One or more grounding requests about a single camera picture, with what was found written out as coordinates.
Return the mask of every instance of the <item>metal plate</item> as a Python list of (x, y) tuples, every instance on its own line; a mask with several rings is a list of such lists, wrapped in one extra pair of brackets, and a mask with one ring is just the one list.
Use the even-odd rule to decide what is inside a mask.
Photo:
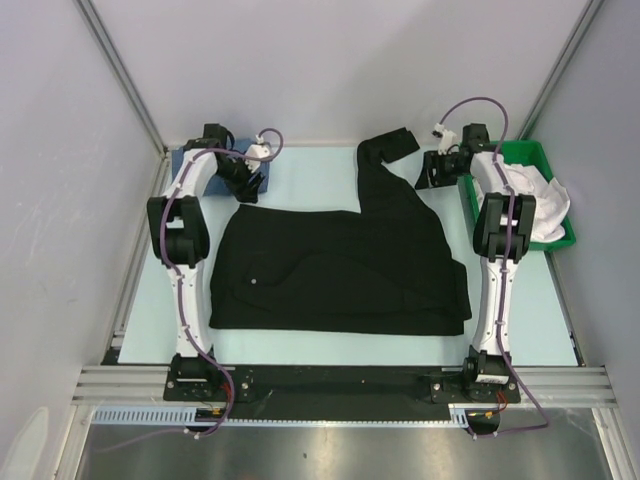
[[(166, 427), (95, 425), (77, 478), (611, 479), (591, 411), (550, 413), (548, 430), (475, 442), (461, 429), (223, 428), (198, 441), (178, 429), (109, 453), (98, 450)], [(539, 421), (503, 415), (505, 427)]]

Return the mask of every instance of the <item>folded black shirt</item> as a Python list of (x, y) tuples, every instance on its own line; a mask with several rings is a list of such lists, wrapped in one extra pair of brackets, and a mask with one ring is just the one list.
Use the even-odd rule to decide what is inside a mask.
[(211, 277), (213, 328), (459, 335), (464, 265), (392, 162), (418, 149), (396, 130), (358, 146), (361, 213), (241, 205)]

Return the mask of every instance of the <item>green tray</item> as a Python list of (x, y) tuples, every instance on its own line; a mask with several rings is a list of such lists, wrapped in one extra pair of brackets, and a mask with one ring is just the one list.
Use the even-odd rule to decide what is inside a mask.
[[(534, 165), (547, 180), (553, 178), (553, 172), (547, 161), (547, 157), (544, 154), (542, 145), (540, 142), (534, 140), (518, 140), (511, 142), (504, 142), (502, 144), (502, 153), (504, 155), (504, 162), (506, 164), (519, 163), (521, 165)], [(471, 210), (473, 212), (474, 223), (478, 221), (480, 215), (480, 208), (478, 206), (478, 200), (476, 199), (476, 192), (473, 188), (473, 179), (471, 175), (464, 177), (464, 187), (471, 203)], [(529, 245), (530, 250), (544, 250), (546, 252), (553, 252), (559, 248), (569, 247), (576, 243), (576, 234), (571, 227), (569, 216), (567, 215), (562, 221), (564, 227), (564, 237), (560, 240), (556, 240), (551, 243), (538, 243), (531, 242)]]

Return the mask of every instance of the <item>white towel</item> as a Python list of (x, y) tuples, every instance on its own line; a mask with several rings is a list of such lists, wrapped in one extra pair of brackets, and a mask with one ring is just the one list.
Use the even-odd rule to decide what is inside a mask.
[[(503, 167), (516, 194), (536, 197), (536, 213), (533, 219), (531, 241), (551, 243), (564, 237), (564, 228), (560, 224), (569, 211), (570, 201), (567, 189), (560, 185), (555, 178), (547, 183), (534, 166), (503, 164)], [(475, 179), (473, 185), (478, 205), (482, 206), (484, 193)]]

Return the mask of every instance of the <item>white panel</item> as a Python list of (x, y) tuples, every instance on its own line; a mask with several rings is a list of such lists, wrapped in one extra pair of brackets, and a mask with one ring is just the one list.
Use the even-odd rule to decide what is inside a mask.
[[(453, 103), (502, 100), (521, 126), (585, 0), (96, 0), (165, 143), (219, 121), (348, 143)], [(492, 106), (456, 117), (502, 128)]]
[(640, 3), (607, 2), (535, 137), (572, 199), (558, 254), (587, 359), (607, 367), (640, 455)]
[(0, 65), (0, 470), (45, 407), (51, 478), (159, 160), (71, 0), (3, 2)]

